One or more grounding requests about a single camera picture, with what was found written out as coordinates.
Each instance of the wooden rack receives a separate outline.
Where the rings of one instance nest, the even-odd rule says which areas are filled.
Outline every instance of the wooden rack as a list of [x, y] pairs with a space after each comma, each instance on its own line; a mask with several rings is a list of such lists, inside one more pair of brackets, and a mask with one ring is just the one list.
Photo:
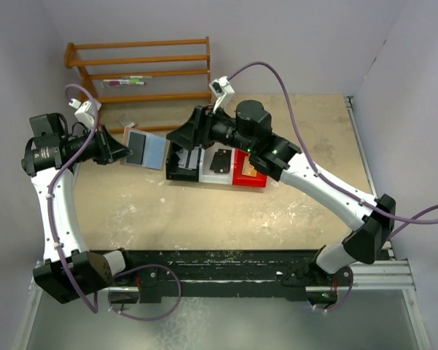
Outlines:
[[[78, 50], [95, 50], [95, 49], [120, 49], [127, 47], [154, 47], [154, 46], [174, 46], [174, 45], [205, 45], [205, 54], [203, 55], [173, 55], [173, 56], [147, 56], [147, 57], [130, 57], [130, 58], [102, 58], [82, 60]], [[81, 85], [86, 88], [94, 98], [97, 98], [101, 104], [119, 104], [128, 102], [144, 102], [144, 101], [166, 101], [166, 100], [185, 100], [207, 98], [211, 100], [212, 94], [209, 89], [211, 82], [210, 71], [210, 39], [206, 36], [204, 39], [189, 39], [189, 40], [169, 40], [157, 42], [113, 42], [107, 44], [79, 44], [75, 45], [72, 42], [66, 46], [64, 56], [65, 67], [76, 67], [81, 76]], [[130, 63], [163, 63], [163, 62], [186, 62], [186, 61], [206, 61], [205, 69], [180, 69], [166, 71], [131, 71], [124, 73], [108, 73], [108, 74], [89, 74], [86, 66], [106, 66], [115, 64], [130, 64]], [[99, 79], [118, 79], [125, 76], [145, 75], [149, 77], [173, 77], [187, 75], [206, 74], [207, 84], [204, 92], [197, 93], [165, 93], [158, 95], [138, 95], [138, 96], [116, 96], [116, 97], [100, 97], [97, 93], [93, 80]], [[85, 101], [86, 96], [81, 93], [80, 101]], [[177, 128], [178, 125], [165, 125], [141, 128], [145, 131], [160, 131], [171, 130]], [[123, 132], [122, 128], [110, 130], [111, 132]]]

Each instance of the wooden tabletop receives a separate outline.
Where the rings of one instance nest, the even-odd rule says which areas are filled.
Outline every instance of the wooden tabletop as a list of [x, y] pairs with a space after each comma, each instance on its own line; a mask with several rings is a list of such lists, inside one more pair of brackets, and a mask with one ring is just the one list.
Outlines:
[[[236, 95], [261, 101], [274, 132], [296, 142], [282, 96]], [[297, 124], [316, 163], [370, 192], [342, 96], [291, 96]], [[120, 116], [140, 123], [183, 123], [195, 101], [110, 106], [103, 122]], [[81, 231], [90, 249], [319, 249], [348, 229], [304, 193], [269, 179], [264, 189], [171, 182], [165, 170], [83, 163], [74, 189]]]

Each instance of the white wall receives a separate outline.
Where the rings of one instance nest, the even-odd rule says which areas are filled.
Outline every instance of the white wall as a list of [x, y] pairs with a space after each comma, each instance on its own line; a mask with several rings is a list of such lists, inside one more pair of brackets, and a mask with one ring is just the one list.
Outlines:
[[[407, 216], [438, 203], [438, 0], [402, 10], [354, 101], [377, 190]], [[393, 245], [409, 258], [438, 349], [438, 225], [411, 225]]]
[[[405, 0], [44, 3], [66, 42], [210, 36], [214, 77], [262, 60], [282, 73], [292, 93], [352, 95], [379, 53]], [[264, 69], [247, 73], [246, 79], [238, 79], [234, 87], [243, 93], [280, 93], [279, 85]]]
[[40, 0], [0, 0], [0, 349], [10, 349], [42, 258], [37, 197], [20, 165], [28, 119], [65, 112], [64, 42]]

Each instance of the robotic manipulator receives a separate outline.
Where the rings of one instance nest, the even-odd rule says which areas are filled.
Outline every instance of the robotic manipulator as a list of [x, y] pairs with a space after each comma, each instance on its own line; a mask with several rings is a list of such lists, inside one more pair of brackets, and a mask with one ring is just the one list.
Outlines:
[[[257, 171], [303, 191], [333, 211], [350, 228], [350, 232], [341, 241], [324, 246], [316, 253], [309, 269], [313, 281], [318, 283], [321, 278], [327, 280], [339, 269], [355, 261], [373, 263], [393, 230], [393, 220], [335, 190], [319, 174], [324, 174], [334, 184], [357, 195], [362, 201], [390, 214], [395, 212], [395, 200], [388, 195], [376, 198], [357, 190], [319, 166], [316, 174], [298, 146], [272, 132], [272, 117], [260, 102], [240, 102], [233, 118], [224, 111], [234, 94], [227, 78], [213, 81], [210, 87], [217, 98], [215, 104], [195, 107], [188, 121], [167, 135], [168, 140], [187, 150], [194, 147], [207, 149], [219, 142], [247, 152], [251, 165]], [[88, 102], [81, 105], [80, 109], [85, 109], [85, 112], [75, 115], [84, 115], [84, 123], [88, 126], [91, 111]], [[62, 118], [61, 114], [55, 113], [30, 119], [34, 138], [26, 145], [22, 166], [31, 177], [39, 197], [45, 229], [44, 265], [34, 269], [34, 280], [56, 300], [67, 303], [78, 296], [62, 270], [55, 250], [46, 193], [52, 178], [62, 164], [81, 147], [88, 133], [78, 137], [69, 136], [62, 127]], [[114, 140], [107, 129], [101, 126], [77, 162], [92, 159], [106, 165], [130, 154], [127, 147]], [[82, 291], [88, 295], [113, 285], [114, 275], [134, 266], [130, 263], [129, 251], [123, 249], [104, 255], [88, 251], [77, 224], [73, 184], [74, 174], [70, 168], [55, 186], [55, 223], [66, 261]]]

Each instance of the table surface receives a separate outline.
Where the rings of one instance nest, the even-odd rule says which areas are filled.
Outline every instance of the table surface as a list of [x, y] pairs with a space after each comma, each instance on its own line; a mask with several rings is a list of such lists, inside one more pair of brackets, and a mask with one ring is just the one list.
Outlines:
[[[228, 113], [244, 99], [261, 101], [274, 132], [297, 143], [282, 96], [236, 95]], [[291, 101], [315, 162], [370, 192], [344, 98], [294, 95]], [[183, 123], [201, 102], [105, 106], [102, 122]], [[86, 162], [74, 199], [90, 249], [319, 249], [347, 233], [328, 209], [272, 179], [264, 189], [171, 182], [164, 169]]]

